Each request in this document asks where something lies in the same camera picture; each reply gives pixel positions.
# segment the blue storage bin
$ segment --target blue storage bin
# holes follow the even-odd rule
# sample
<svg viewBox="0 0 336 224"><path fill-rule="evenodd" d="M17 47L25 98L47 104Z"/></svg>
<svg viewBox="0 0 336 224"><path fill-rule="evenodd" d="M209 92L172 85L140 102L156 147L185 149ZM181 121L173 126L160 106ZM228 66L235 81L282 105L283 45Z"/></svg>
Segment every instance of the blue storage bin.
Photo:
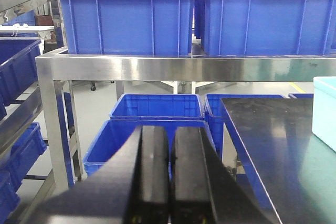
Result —
<svg viewBox="0 0 336 224"><path fill-rule="evenodd" d="M39 123L32 123L13 145L9 160L0 167L0 171L5 170L11 174L11 183L15 191L19 189L30 168L46 149Z"/></svg>
<svg viewBox="0 0 336 224"><path fill-rule="evenodd" d="M110 113L111 119L203 120L197 94L124 94Z"/></svg>
<svg viewBox="0 0 336 224"><path fill-rule="evenodd" d="M220 157L223 155L223 124L221 98L284 98L279 94L206 94L204 101L205 121L208 122L215 148Z"/></svg>
<svg viewBox="0 0 336 224"><path fill-rule="evenodd" d="M197 30L213 56L327 55L336 27L333 2L204 0L204 16L196 15L195 25L205 20Z"/></svg>
<svg viewBox="0 0 336 224"><path fill-rule="evenodd" d="M213 145L209 127L204 121L108 120L91 143L83 159L86 173L90 176L103 166L124 144L138 125L165 127L170 150L178 127L204 127Z"/></svg>
<svg viewBox="0 0 336 224"><path fill-rule="evenodd" d="M336 151L336 77L314 78L312 131Z"/></svg>
<svg viewBox="0 0 336 224"><path fill-rule="evenodd" d="M289 98L314 98L314 94L302 94L302 93L298 93L298 94L288 94Z"/></svg>
<svg viewBox="0 0 336 224"><path fill-rule="evenodd" d="M14 18L10 20L7 23L2 24L3 26L13 26L14 24L19 23L21 26L23 24L27 24L28 26L35 26L35 13L33 10L27 13L23 13L17 18ZM13 33L0 33L1 37L37 37L36 33L16 33L15 29L13 30Z"/></svg>
<svg viewBox="0 0 336 224"><path fill-rule="evenodd" d="M7 115L5 106L4 106L4 101L2 99L2 96L0 94L0 121L2 118L4 118Z"/></svg>
<svg viewBox="0 0 336 224"><path fill-rule="evenodd" d="M60 0L70 54L187 55L194 0Z"/></svg>
<svg viewBox="0 0 336 224"><path fill-rule="evenodd" d="M19 202L20 198L11 185L9 172L0 172L0 223L5 222Z"/></svg>
<svg viewBox="0 0 336 224"><path fill-rule="evenodd" d="M0 39L0 94L10 105L37 80L35 57L40 40Z"/></svg>

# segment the crate rim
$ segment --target crate rim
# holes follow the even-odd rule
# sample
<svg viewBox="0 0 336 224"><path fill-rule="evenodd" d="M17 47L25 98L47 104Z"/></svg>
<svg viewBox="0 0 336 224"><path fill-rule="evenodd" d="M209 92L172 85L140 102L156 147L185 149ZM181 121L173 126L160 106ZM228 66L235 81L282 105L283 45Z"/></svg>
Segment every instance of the crate rim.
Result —
<svg viewBox="0 0 336 224"><path fill-rule="evenodd" d="M168 96L168 95L178 95L178 96L195 96L198 100L198 107L200 109L200 115L199 116L133 116L133 115L113 115L114 111L116 110L116 108L119 106L119 104L121 103L122 99L126 96L126 95L162 95L162 96ZM201 97L199 94L135 94L135 93L125 93L123 94L115 103L114 107L112 108L111 112L110 112L110 117L112 118L118 118L118 120L127 120L127 118L154 118L157 117L159 118L158 121L173 121L173 120L164 120L164 118L204 118L205 115L205 111L204 108L202 106L201 103Z"/></svg>

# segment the light blue container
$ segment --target light blue container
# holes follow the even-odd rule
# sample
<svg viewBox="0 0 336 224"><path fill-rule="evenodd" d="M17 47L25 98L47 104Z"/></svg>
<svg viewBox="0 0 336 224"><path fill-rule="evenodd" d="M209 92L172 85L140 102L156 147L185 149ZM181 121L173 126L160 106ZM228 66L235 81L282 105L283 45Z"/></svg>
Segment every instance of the light blue container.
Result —
<svg viewBox="0 0 336 224"><path fill-rule="evenodd" d="M187 55L194 0L60 0L70 54Z"/></svg>
<svg viewBox="0 0 336 224"><path fill-rule="evenodd" d="M336 151L336 77L314 78L313 133Z"/></svg>

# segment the stacked blue crate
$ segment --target stacked blue crate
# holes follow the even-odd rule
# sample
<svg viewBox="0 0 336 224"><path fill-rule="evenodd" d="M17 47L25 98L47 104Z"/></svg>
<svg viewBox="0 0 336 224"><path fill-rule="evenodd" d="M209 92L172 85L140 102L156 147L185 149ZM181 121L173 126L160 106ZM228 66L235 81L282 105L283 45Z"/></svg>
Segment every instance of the stacked blue crate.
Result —
<svg viewBox="0 0 336 224"><path fill-rule="evenodd" d="M46 149L39 123L32 123L13 145L9 159L0 166L0 171L10 173L10 183L15 191L19 189L30 168Z"/></svg>
<svg viewBox="0 0 336 224"><path fill-rule="evenodd" d="M200 96L195 94L124 94L110 113L84 157L88 175L96 172L127 140L137 125L163 126L172 147L178 127L204 127L213 143L204 120Z"/></svg>
<svg viewBox="0 0 336 224"><path fill-rule="evenodd" d="M196 0L195 29L214 56L328 55L336 27L334 1Z"/></svg>
<svg viewBox="0 0 336 224"><path fill-rule="evenodd" d="M90 176L104 165L125 143L138 125L162 126L166 129L170 150L178 127L203 127L213 145L209 126L199 120L108 120L91 143L83 163Z"/></svg>
<svg viewBox="0 0 336 224"><path fill-rule="evenodd" d="M4 223L8 215L18 206L20 198L15 193L10 181L9 172L0 172L0 223Z"/></svg>
<svg viewBox="0 0 336 224"><path fill-rule="evenodd" d="M32 123L14 143L8 155L0 159L0 223L4 223L18 206L20 198L15 192L46 148L39 124Z"/></svg>
<svg viewBox="0 0 336 224"><path fill-rule="evenodd" d="M60 0L71 54L184 56L194 0Z"/></svg>

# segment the factory floor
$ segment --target factory floor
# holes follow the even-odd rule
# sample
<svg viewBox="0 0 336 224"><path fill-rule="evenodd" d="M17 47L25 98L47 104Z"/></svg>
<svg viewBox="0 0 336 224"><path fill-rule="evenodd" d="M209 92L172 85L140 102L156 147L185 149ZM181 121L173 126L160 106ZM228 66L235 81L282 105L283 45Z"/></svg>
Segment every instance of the factory floor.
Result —
<svg viewBox="0 0 336 224"><path fill-rule="evenodd" d="M90 90L89 82L75 82L74 95L78 120L78 133L81 145L82 157L84 157L93 138L98 133L104 121L109 119L109 112L116 103L115 83L97 82L96 91ZM172 88L161 83L149 82L125 82L125 93L172 93ZM222 82L213 83L196 89L204 101L204 94L207 93L237 93L237 94L281 94L287 96L289 93L313 93L312 83L272 83L272 82ZM35 120L41 124L41 131L44 139L47 139L43 113ZM48 175L51 170L50 154L47 150L36 164L29 171L29 175ZM18 191L21 198L19 208L11 216L17 216L27 206L40 186L42 181L24 180Z"/></svg>

